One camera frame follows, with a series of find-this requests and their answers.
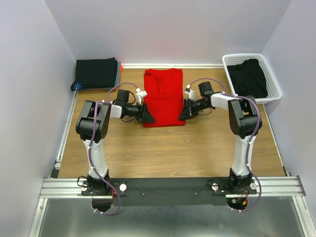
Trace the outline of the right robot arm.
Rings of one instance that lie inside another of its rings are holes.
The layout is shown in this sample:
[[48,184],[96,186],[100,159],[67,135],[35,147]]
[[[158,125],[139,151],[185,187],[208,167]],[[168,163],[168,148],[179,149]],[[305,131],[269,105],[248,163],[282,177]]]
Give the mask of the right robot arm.
[[198,85],[201,99],[195,99],[195,92],[188,84],[184,92],[188,98],[184,100],[184,107],[179,120],[196,117],[204,109],[221,108],[228,111],[229,125],[235,135],[235,156],[227,180],[230,191],[239,191],[252,182],[254,177],[251,168],[253,145],[262,119],[254,97],[230,95],[224,91],[215,92],[206,81]]

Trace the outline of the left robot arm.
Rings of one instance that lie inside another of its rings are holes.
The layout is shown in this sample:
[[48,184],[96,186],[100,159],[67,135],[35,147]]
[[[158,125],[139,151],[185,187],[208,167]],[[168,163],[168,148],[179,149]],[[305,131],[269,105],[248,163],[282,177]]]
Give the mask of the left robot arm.
[[148,94],[139,88],[133,95],[134,102],[129,101],[128,90],[119,89],[112,102],[85,101],[76,123],[76,133],[83,141],[89,163],[86,181],[80,186],[84,194],[105,196],[113,191],[109,182],[109,169],[105,161],[104,138],[108,133],[111,118],[132,117],[142,123],[154,123],[147,104],[143,101]]

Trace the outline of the red t-shirt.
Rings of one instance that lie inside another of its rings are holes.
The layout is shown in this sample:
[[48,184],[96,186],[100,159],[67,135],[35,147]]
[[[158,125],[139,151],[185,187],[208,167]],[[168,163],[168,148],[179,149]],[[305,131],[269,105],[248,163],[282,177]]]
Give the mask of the red t-shirt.
[[144,123],[144,127],[186,124],[184,120],[179,120],[184,107],[183,71],[181,69],[146,69],[144,88],[148,94],[144,98],[144,102],[147,104],[149,113],[155,119],[153,123]]

